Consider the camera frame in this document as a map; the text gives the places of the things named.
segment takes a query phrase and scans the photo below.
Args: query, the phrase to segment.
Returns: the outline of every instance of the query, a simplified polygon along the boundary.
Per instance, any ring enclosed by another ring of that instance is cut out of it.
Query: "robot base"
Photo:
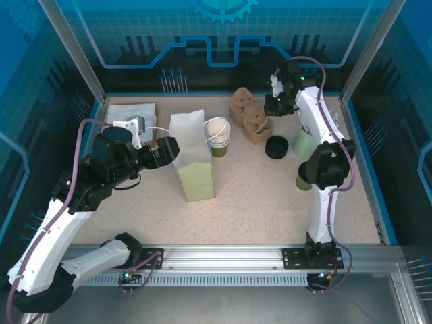
[[[282,249],[283,268],[285,270],[334,270],[344,268],[344,261],[335,242],[315,243],[309,233],[306,235],[304,248]]]

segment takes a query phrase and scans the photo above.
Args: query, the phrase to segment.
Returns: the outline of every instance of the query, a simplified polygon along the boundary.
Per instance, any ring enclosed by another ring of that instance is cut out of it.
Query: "gear logo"
[[[37,0],[0,0],[0,7],[9,10],[15,23],[24,31],[29,32],[39,23]]]
[[[202,18],[224,24],[227,20],[243,19],[243,14],[252,12],[252,6],[258,5],[258,0],[191,0],[191,4]]]

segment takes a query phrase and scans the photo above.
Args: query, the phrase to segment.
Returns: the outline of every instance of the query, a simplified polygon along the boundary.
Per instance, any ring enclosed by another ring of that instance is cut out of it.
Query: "white cable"
[[[156,127],[156,126],[146,127],[145,130],[150,130],[150,129],[155,129],[155,130],[165,130],[166,132],[169,132],[169,130],[167,130],[166,128]]]

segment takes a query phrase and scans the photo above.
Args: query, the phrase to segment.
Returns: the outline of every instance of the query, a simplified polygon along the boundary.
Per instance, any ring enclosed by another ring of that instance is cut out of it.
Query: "black lid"
[[[265,143],[265,152],[272,159],[282,159],[288,146],[288,141],[282,136],[272,136]]]

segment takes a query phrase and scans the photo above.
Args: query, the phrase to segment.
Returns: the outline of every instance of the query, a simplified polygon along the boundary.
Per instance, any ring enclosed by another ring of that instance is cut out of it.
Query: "stack of paper cups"
[[[211,146],[211,153],[214,157],[223,157],[227,154],[230,143],[231,125],[223,117],[216,117],[206,121],[207,131]]]

